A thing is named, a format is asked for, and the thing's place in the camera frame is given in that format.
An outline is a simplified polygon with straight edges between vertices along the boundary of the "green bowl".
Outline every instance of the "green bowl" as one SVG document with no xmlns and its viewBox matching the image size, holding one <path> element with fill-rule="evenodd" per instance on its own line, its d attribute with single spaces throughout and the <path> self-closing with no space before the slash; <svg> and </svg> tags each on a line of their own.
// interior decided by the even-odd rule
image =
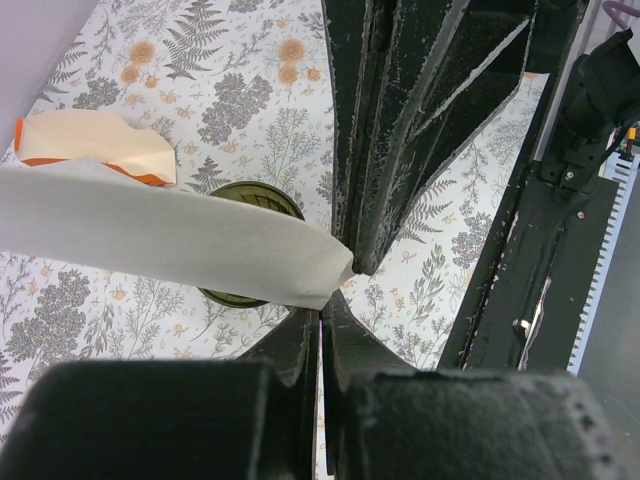
<svg viewBox="0 0 640 480">
<path fill-rule="evenodd" d="M 302 212 L 295 202 L 283 191 L 261 182 L 235 182 L 220 187 L 213 193 L 212 197 L 226 198 L 236 202 L 249 203 L 261 208 L 268 208 L 275 212 L 280 212 L 300 220 L 304 220 Z M 268 302 L 256 300 L 255 298 L 233 295 L 231 293 L 216 292 L 199 288 L 205 297 L 226 307 L 232 308 L 255 308 Z"/>
</svg>

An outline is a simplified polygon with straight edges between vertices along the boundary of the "table surface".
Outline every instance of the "table surface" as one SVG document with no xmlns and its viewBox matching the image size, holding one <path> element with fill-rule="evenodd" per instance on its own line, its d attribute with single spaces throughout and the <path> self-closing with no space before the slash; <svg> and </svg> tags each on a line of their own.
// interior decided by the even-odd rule
<svg viewBox="0 0 640 480">
<path fill-rule="evenodd" d="M 175 147 L 173 188 L 207 194 L 263 181 L 329 230 L 328 75 L 318 1 L 103 0 L 31 113 L 116 112 Z M 525 74 L 516 97 L 420 199 L 378 272 L 343 285 L 354 314 L 418 368 L 439 359 L 545 81 Z M 19 166 L 12 148 L 0 166 Z M 24 392 L 58 362 L 235 357 L 286 313 L 272 304 L 230 309 L 193 286 L 0 253 L 0 434 Z M 322 415 L 318 422 L 323 464 Z"/>
</svg>

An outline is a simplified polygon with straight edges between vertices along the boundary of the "floral tablecloth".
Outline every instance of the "floral tablecloth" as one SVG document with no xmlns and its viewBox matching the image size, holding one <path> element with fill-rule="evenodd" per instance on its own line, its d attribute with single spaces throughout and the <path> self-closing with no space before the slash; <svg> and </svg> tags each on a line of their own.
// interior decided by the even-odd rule
<svg viewBox="0 0 640 480">
<path fill-rule="evenodd" d="M 437 363 L 545 81 L 525 75 L 516 98 L 421 198 L 378 272 L 343 286 L 355 315 L 419 368 Z M 174 188 L 206 194 L 260 180 L 287 192 L 307 222 L 330 228 L 333 106 L 317 0 L 102 0 L 31 113 L 62 108 L 106 109 L 159 132 L 175 147 Z M 17 165 L 9 148 L 0 166 Z M 2 440 L 24 392 L 53 364 L 235 357 L 286 313 L 0 253 Z"/>
</svg>

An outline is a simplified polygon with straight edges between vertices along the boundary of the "gray wall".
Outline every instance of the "gray wall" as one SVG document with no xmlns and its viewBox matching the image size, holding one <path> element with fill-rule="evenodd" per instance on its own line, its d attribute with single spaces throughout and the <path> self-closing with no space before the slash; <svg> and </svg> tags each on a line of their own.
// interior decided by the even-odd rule
<svg viewBox="0 0 640 480">
<path fill-rule="evenodd" d="M 0 0 L 0 155 L 98 0 Z"/>
</svg>

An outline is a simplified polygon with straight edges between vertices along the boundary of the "wire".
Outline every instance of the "wire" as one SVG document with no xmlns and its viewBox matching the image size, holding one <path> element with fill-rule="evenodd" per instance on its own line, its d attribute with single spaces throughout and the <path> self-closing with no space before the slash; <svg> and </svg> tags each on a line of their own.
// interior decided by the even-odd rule
<svg viewBox="0 0 640 480">
<path fill-rule="evenodd" d="M 602 4 L 602 9 L 607 15 L 609 15 L 611 20 L 613 20 L 616 25 L 618 25 L 623 30 L 627 30 L 629 28 L 629 25 L 627 25 L 627 22 L 622 20 L 622 17 L 620 17 L 620 13 L 618 12 L 626 13 L 635 18 L 640 17 L 640 10 L 629 5 L 625 5 L 622 2 L 614 2 L 609 0 Z"/>
</svg>

